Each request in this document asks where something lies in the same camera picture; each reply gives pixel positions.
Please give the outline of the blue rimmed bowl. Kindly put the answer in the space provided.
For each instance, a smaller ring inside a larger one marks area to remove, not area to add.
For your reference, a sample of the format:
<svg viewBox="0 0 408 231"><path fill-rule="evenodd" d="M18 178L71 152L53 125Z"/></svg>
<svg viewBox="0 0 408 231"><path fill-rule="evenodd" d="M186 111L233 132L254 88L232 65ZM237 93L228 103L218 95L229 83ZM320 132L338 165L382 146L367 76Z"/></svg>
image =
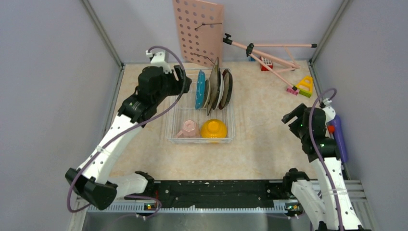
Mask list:
<svg viewBox="0 0 408 231"><path fill-rule="evenodd" d="M203 101L205 97L205 73L200 70L198 73L197 84L196 84L196 97L195 97L195 109L200 109L203 106Z"/></svg>

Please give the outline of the small cream saucer plate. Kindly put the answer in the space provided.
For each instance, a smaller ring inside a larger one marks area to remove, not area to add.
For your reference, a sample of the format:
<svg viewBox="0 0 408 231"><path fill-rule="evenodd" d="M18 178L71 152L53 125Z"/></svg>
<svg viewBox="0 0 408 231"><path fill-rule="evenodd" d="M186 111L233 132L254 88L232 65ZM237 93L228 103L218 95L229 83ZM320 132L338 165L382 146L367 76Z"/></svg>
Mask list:
<svg viewBox="0 0 408 231"><path fill-rule="evenodd" d="M203 108L207 107L209 100L210 100L210 95L211 95L211 86L210 86L209 79L207 79L205 81Z"/></svg>

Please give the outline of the white pink handled cup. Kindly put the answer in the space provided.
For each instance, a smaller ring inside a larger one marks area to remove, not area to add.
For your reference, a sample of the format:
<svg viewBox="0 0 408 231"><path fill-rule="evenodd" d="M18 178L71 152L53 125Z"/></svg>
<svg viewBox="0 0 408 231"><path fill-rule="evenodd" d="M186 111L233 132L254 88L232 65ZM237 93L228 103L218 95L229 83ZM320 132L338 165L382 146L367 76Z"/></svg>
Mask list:
<svg viewBox="0 0 408 231"><path fill-rule="evenodd" d="M193 120L186 120L176 134L176 138L200 138L200 126Z"/></svg>

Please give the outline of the white wire dish rack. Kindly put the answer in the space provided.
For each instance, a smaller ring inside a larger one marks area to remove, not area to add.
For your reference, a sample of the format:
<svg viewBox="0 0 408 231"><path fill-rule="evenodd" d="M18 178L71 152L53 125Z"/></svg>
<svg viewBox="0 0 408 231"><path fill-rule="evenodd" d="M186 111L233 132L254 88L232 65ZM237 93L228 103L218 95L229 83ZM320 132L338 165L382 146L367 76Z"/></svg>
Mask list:
<svg viewBox="0 0 408 231"><path fill-rule="evenodd" d="M205 77L209 78L210 68L186 68L187 77L192 79L190 90L188 93L183 94L178 103L165 115L166 131L165 138L175 144L210 144L210 143L230 143L235 137L235 119L233 111L233 100L230 100L229 104L222 110L216 109L211 111L210 115L206 114L206 108L196 109L196 86L199 71L205 73ZM177 136L180 132L182 125L187 120L192 120L197 123L198 128L210 120L221 120L227 127L227 136L225 138L184 138Z"/></svg>

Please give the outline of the square floral plate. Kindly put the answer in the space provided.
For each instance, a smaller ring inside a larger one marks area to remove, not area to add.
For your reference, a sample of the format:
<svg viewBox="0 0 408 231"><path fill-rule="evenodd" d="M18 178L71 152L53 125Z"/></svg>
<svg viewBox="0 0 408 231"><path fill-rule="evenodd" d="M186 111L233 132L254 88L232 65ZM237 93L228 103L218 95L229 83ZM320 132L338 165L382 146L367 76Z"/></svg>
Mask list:
<svg viewBox="0 0 408 231"><path fill-rule="evenodd" d="M207 104L206 113L210 116L211 111L214 110L217 106L217 102L220 95L220 66L219 66L219 58L217 57L210 77L209 77L209 87L210 87L210 94L209 94L209 102Z"/></svg>

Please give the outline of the white plate red characters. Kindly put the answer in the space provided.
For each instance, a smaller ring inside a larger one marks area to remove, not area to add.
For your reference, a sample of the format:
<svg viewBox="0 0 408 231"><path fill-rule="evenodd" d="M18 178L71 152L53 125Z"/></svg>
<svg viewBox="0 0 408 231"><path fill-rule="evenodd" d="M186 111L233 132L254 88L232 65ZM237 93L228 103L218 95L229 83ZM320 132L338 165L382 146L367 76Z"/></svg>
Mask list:
<svg viewBox="0 0 408 231"><path fill-rule="evenodd" d="M224 77L223 77L223 75L222 75L221 72L220 72L220 91L219 91L217 103L216 103L215 106L212 107L213 110L215 110L216 108L218 108L218 106L219 106L219 104L220 104L220 102L221 102L221 99L222 99L222 96L223 96L223 92L224 92L224 85L225 85L225 84L224 84Z"/></svg>

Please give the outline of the dark red rimmed plate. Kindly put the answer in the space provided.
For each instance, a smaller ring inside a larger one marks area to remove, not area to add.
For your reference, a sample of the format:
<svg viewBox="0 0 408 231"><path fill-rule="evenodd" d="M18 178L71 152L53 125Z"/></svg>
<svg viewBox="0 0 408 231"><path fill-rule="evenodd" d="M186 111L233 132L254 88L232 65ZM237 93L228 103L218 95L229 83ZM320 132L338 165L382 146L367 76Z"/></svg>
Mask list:
<svg viewBox="0 0 408 231"><path fill-rule="evenodd" d="M220 110L224 109L231 100L232 90L233 90L233 76L229 69L225 69L222 73L223 81L224 81L224 88L222 98L218 105Z"/></svg>

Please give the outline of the orange yellow bowl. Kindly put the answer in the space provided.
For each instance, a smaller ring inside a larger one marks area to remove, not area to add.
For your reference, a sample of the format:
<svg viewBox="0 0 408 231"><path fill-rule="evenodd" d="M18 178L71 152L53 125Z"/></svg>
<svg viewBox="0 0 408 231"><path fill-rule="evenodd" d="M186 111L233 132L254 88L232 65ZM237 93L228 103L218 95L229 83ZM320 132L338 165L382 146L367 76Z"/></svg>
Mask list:
<svg viewBox="0 0 408 231"><path fill-rule="evenodd" d="M202 138L226 138L228 129L224 122L218 119L210 119L201 126Z"/></svg>

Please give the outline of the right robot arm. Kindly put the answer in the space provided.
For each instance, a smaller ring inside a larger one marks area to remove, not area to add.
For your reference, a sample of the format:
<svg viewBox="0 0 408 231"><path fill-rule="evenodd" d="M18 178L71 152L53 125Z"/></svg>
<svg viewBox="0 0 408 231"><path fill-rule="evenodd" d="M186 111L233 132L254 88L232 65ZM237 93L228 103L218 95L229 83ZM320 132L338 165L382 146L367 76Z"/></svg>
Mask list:
<svg viewBox="0 0 408 231"><path fill-rule="evenodd" d="M330 107L323 109L298 105L284 115L282 122L300 139L318 179L318 195L305 172L291 168L282 179L282 192L296 198L315 231L363 231L346 188L342 162L334 139L326 136Z"/></svg>

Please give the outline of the stacked colourful toy blocks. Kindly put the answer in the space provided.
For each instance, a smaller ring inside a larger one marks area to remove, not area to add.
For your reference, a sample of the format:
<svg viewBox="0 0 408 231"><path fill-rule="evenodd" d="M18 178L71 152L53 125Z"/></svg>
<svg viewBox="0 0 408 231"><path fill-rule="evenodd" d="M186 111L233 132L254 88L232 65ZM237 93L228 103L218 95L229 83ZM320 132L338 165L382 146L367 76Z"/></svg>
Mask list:
<svg viewBox="0 0 408 231"><path fill-rule="evenodd" d="M150 82L155 80L162 74L162 69L156 66L145 67L138 76L138 82L140 86L149 85Z"/></svg>

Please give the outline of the pink toy block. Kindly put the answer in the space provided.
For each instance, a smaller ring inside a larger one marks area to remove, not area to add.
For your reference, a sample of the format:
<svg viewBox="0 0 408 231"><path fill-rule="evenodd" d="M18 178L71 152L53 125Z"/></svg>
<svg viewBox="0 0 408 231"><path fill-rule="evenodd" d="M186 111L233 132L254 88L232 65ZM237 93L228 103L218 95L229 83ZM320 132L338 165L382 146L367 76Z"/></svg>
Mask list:
<svg viewBox="0 0 408 231"><path fill-rule="evenodd" d="M299 92L300 92L300 90L299 90L296 86L287 87L287 88L286 88L286 91L287 91L288 93L290 93L290 94L293 94L293 95L298 95Z"/></svg>

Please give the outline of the yellow green toy block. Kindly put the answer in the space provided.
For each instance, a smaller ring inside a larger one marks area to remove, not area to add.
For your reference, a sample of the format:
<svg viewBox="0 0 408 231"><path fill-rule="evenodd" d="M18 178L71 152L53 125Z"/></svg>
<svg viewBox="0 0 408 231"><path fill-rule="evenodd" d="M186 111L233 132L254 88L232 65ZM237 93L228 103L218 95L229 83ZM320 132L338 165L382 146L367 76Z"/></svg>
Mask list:
<svg viewBox="0 0 408 231"><path fill-rule="evenodd" d="M311 76L305 76L296 85L299 90L299 94L310 98L313 94L313 78Z"/></svg>

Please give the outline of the red white toy block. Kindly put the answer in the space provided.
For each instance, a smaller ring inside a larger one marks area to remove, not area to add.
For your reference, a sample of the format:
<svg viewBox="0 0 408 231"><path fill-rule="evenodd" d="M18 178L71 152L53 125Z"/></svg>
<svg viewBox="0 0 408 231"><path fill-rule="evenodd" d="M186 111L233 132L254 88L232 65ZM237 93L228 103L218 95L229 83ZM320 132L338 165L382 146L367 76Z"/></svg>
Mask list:
<svg viewBox="0 0 408 231"><path fill-rule="evenodd" d="M273 69L273 62L272 62L271 60L269 60L269 59L267 59L267 58L265 58L265 57L262 57L262 56L260 56L259 59L260 59L265 65L267 65L270 69ZM262 64L260 64L260 70L261 70L261 71L268 71L268 69L267 69L264 65L262 65Z"/></svg>

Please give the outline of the pink pegboard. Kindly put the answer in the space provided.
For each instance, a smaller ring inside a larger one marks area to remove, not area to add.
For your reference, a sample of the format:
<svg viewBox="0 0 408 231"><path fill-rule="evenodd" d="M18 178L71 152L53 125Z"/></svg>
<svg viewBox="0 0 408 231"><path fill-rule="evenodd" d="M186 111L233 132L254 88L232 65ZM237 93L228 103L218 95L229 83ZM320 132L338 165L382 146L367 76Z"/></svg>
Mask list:
<svg viewBox="0 0 408 231"><path fill-rule="evenodd" d="M203 0L173 0L184 61L208 68L223 62L223 4Z"/></svg>

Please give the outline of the purple handled tool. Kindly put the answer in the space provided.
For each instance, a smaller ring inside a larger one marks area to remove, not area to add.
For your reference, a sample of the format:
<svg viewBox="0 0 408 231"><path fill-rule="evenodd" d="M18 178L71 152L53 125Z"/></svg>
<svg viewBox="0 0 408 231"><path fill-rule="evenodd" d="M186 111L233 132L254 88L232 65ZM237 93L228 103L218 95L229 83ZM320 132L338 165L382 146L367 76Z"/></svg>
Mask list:
<svg viewBox="0 0 408 231"><path fill-rule="evenodd" d="M334 119L329 122L328 129L329 133L333 135L336 141L337 147L340 152L341 161L343 163L346 163L348 161L348 153L344 141L341 119L338 115L336 115Z"/></svg>

